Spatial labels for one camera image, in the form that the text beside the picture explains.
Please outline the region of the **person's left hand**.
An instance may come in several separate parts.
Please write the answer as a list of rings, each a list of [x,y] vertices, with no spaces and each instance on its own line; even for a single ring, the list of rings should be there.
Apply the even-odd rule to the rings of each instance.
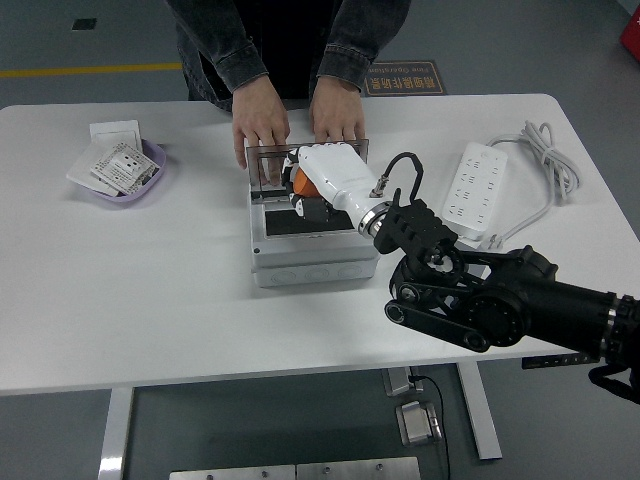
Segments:
[[[360,90],[345,80],[321,76],[310,104],[310,122],[316,143],[363,139]]]

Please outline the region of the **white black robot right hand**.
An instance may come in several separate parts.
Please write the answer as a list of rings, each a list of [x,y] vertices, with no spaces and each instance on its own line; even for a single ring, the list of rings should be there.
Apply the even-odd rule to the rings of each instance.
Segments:
[[[344,142],[297,147],[286,154],[282,168],[282,185],[298,216],[327,222],[333,212],[344,211],[363,236],[389,208],[385,183]]]

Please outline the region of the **person's right hand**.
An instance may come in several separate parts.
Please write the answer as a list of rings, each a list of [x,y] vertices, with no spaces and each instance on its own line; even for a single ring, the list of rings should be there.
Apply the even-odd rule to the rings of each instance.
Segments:
[[[232,134],[236,161],[248,168],[246,147],[284,145],[290,133],[287,111],[268,76],[232,94]]]

